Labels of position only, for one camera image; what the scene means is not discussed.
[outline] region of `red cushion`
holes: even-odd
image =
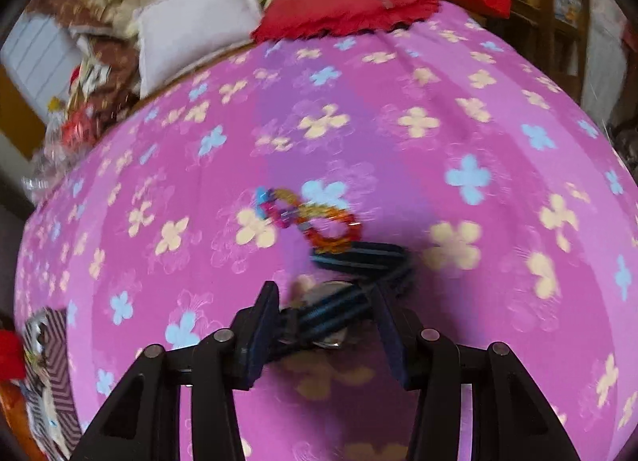
[[[389,31],[427,19],[438,5],[438,0],[273,0],[252,36],[265,42],[325,32],[342,37],[366,29]]]

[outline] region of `floral pattern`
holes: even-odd
[[[306,130],[304,137],[306,139],[317,139],[325,135],[330,128],[341,128],[350,121],[350,116],[347,114],[337,114],[337,107],[335,104],[326,105],[323,107],[323,115],[318,119],[314,119],[311,116],[305,116],[299,125],[299,130]]]
[[[403,127],[408,127],[410,137],[424,137],[429,129],[438,128],[441,124],[437,118],[429,117],[425,109],[413,107],[406,112],[406,115],[397,119],[397,123]]]
[[[454,265],[462,270],[476,268],[480,261],[480,249],[473,245],[481,236],[481,226],[476,222],[461,222],[457,229],[450,222],[430,227],[430,239],[436,245],[426,249],[423,259],[433,270]]]
[[[578,230],[576,213],[567,209],[565,199],[557,193],[549,196],[549,207],[543,207],[538,214],[545,229],[556,230],[556,244],[565,252],[572,249],[572,244],[563,234],[565,224],[570,224]]]
[[[545,78],[445,2],[403,32],[266,43],[204,67],[115,126],[35,210],[16,324],[66,307],[90,422],[148,344],[229,326],[265,280],[286,305],[334,279],[301,233],[256,214],[257,186],[290,188],[347,208],[363,240],[407,247],[401,304],[455,340],[512,345],[583,461],[612,461],[636,423],[638,190]],[[387,374],[378,340],[268,364],[235,395],[250,459],[402,459],[416,395]]]

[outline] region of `yellow flower print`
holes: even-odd
[[[492,119],[490,113],[485,110],[485,103],[478,98],[457,98],[456,102],[463,107],[465,113],[480,123],[487,123]]]
[[[245,245],[254,239],[257,247],[267,249],[277,240],[275,226],[270,220],[262,220],[254,209],[244,208],[237,213],[237,223],[241,226],[235,235],[238,245]]]
[[[470,85],[474,88],[485,88],[487,85],[496,83],[496,80],[485,69],[479,69],[473,75],[468,76],[468,80],[471,81]]]
[[[276,152],[288,152],[292,148],[289,137],[270,137],[270,135],[263,135],[254,145],[256,147],[272,145]]]
[[[89,265],[89,274],[94,280],[100,277],[102,265],[104,265],[104,258],[106,258],[106,252],[102,249],[95,249],[93,253],[93,262]]]
[[[113,204],[116,203],[117,195],[119,194],[121,189],[122,189],[122,184],[118,183],[116,187],[114,187],[111,190],[111,193],[108,195],[108,199],[106,199],[106,202],[108,203],[109,207],[113,206]]]
[[[70,224],[74,218],[77,218],[78,216],[78,206],[75,205],[73,206],[73,209],[71,209],[71,212],[69,213],[69,216],[66,217],[66,223]]]
[[[56,288],[57,288],[57,285],[55,283],[55,276],[51,275],[51,278],[49,280],[49,297],[53,295],[53,292],[55,292]]]
[[[475,31],[485,31],[483,26],[481,26],[478,22],[475,22],[474,20],[468,20],[465,23],[465,27],[467,27],[467,29],[473,29]]]
[[[304,58],[319,58],[321,56],[321,51],[319,49],[299,49],[297,51],[297,59],[301,60]]]
[[[246,80],[239,80],[235,84],[227,83],[219,87],[219,93],[222,94],[221,102],[226,105],[232,97],[248,85]]]
[[[565,182],[565,187],[567,188],[567,191],[569,191],[569,194],[575,199],[582,200],[583,202],[586,202],[588,204],[591,202],[589,195],[585,193],[585,191],[578,190],[575,184],[572,184],[571,182]]]
[[[541,252],[532,252],[525,262],[529,271],[540,279],[534,285],[539,299],[549,299],[558,294],[558,280],[554,272],[554,262]]]
[[[627,398],[627,401],[624,403],[623,415],[618,422],[618,430],[629,423],[632,414],[634,414],[634,404],[636,403],[636,398],[638,398],[638,391],[634,391],[634,394]]]
[[[397,53],[385,53],[384,51],[377,51],[363,57],[361,61],[367,62],[369,64],[385,64],[385,62],[389,62],[390,60],[395,59],[396,56]]]
[[[599,396],[599,409],[607,402],[609,390],[618,382],[618,368],[614,361],[613,353],[610,353],[605,361],[605,372],[596,384],[596,394]]]
[[[471,51],[470,56],[475,59],[477,62],[483,62],[484,64],[495,64],[495,59],[492,58],[492,55],[488,55],[487,53],[480,53],[478,51]]]
[[[188,217],[182,218],[179,222],[166,222],[161,229],[161,240],[155,247],[155,255],[159,256],[166,251],[176,251],[182,245],[182,233],[188,227]]]
[[[267,69],[257,69],[254,72],[254,77],[257,80],[274,80],[279,76],[279,73],[271,73]]]
[[[429,117],[421,107],[412,107],[406,115],[397,119],[397,122],[403,127],[408,127],[410,137],[423,137],[430,128],[437,128],[441,124],[437,118]]]
[[[457,230],[450,222],[441,222],[430,227],[429,235],[434,247],[423,251],[423,260],[432,270],[441,270],[454,264],[461,270],[476,268],[480,261],[480,249],[472,245],[481,236],[481,226],[463,221]]]
[[[407,454],[408,448],[398,443],[388,443],[379,453],[370,443],[349,443],[343,450],[349,461],[403,461]]]
[[[65,270],[60,276],[60,290],[62,292],[66,292],[66,289],[69,288],[69,279],[71,279],[71,274],[69,274],[68,270]]]
[[[545,85],[552,92],[560,92],[561,90],[560,87],[557,86],[557,84],[551,81],[548,77],[538,77],[536,78],[536,81]]]
[[[175,121],[177,121],[180,118],[180,116],[184,113],[184,110],[186,110],[186,107],[181,107],[175,110],[171,110],[166,116],[166,118],[164,119],[164,121],[161,122],[161,125],[163,127],[172,125]]]
[[[206,119],[206,111],[211,104],[208,101],[204,101],[201,104],[194,106],[188,111],[184,121],[195,121],[196,123],[202,123]]]
[[[374,377],[374,371],[365,366],[344,372],[337,371],[330,365],[324,351],[300,351],[284,358],[282,365],[288,371],[304,375],[295,390],[306,400],[314,402],[330,397],[333,379],[341,384],[357,387]]]
[[[147,177],[144,179],[144,184],[142,184],[142,187],[139,188],[138,191],[133,193],[133,198],[131,198],[131,204],[137,204],[140,200],[142,200],[142,197],[144,196],[147,188],[152,184],[152,182],[153,182],[152,177]]]
[[[137,233],[140,231],[140,226],[148,227],[155,219],[155,215],[144,215],[144,212],[150,207],[151,203],[149,201],[145,201],[139,209],[133,209],[133,211],[129,213],[128,223],[131,224],[131,227],[128,229],[128,235],[131,238],[133,238],[133,236],[137,236]]]
[[[249,55],[250,55],[250,51],[246,51],[245,53],[241,53],[239,55],[235,55],[235,56],[229,58],[228,61],[231,64],[241,65],[248,59]]]
[[[244,457],[251,457],[253,455],[253,447],[243,437],[241,439],[241,450],[244,451]]]
[[[210,76],[210,72],[209,71],[204,71],[203,73],[200,73],[198,75],[195,75],[195,77],[193,78],[193,86],[199,85],[200,83],[202,83],[202,81],[204,80],[208,80],[208,77]]]
[[[126,166],[130,165],[133,162],[133,152],[131,150],[126,150],[124,155],[122,155],[116,161],[116,172],[119,175],[122,173],[122,170],[126,168]]]
[[[563,425],[563,427],[565,426],[565,424],[567,423],[567,415],[563,412],[560,413],[558,412],[558,408],[556,406],[551,406],[552,411],[554,411],[554,413],[557,415],[558,417],[558,421],[560,422],[561,425]]]
[[[350,116],[347,114],[335,115],[337,112],[337,105],[330,104],[323,107],[323,113],[325,116],[319,119],[312,119],[310,116],[304,117],[299,121],[297,126],[299,130],[307,129],[304,137],[308,139],[317,139],[324,135],[329,128],[341,128],[350,121]]]
[[[569,252],[572,246],[563,234],[563,226],[567,222],[577,231],[578,218],[576,213],[567,209],[565,199],[557,193],[549,196],[549,206],[542,207],[538,213],[540,222],[545,226],[545,229],[556,229],[556,244],[565,252]]]
[[[531,92],[529,90],[523,90],[521,92],[527,97],[527,101],[530,103],[530,105],[536,105],[544,110],[547,110],[549,108],[549,105],[545,103],[545,100],[540,94]]]
[[[446,39],[448,42],[451,42],[452,44],[456,44],[461,40],[467,40],[467,38],[458,36],[454,31],[450,29],[444,29],[439,33],[439,35],[441,35],[444,39]]]
[[[419,67],[418,69],[415,69],[412,77],[417,80],[421,86],[426,85],[431,81],[441,81],[435,73],[430,71],[427,67]]]
[[[71,249],[71,247],[68,243],[64,243],[62,245],[62,251],[60,252],[60,261],[62,263],[66,263],[66,257],[69,254],[69,249]]]
[[[104,159],[100,163],[100,168],[98,168],[98,177],[102,177],[106,173],[106,169],[111,165],[110,159]]]
[[[77,241],[77,243],[75,244],[75,247],[73,248],[74,256],[79,256],[81,254],[84,254],[84,249],[86,247],[87,239],[89,239],[89,234],[82,233],[82,236],[80,236],[80,239]]]

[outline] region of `floral blanket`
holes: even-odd
[[[16,315],[68,307],[85,424],[141,349],[197,343],[253,304],[325,279],[259,186],[349,208],[404,245],[404,303],[453,340],[511,345],[583,461],[638,422],[638,188],[588,117],[443,4],[410,30],[281,41],[187,78],[117,127],[28,222]],[[374,330],[267,366],[239,392],[247,456],[400,461],[416,394]],[[470,457],[464,393],[461,457]],[[191,422],[184,394],[184,459]]]

